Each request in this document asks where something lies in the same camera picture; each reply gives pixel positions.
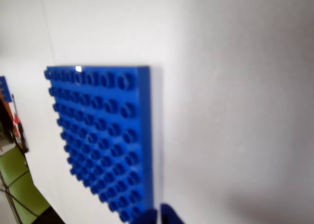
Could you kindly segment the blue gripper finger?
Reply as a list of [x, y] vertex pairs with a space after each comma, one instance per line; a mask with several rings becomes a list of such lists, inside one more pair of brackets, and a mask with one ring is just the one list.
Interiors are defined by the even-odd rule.
[[157, 223], [157, 210], [149, 209], [143, 214], [144, 224], [156, 224]]
[[161, 206], [161, 223], [162, 224], [184, 224], [175, 210], [169, 204], [162, 203]]

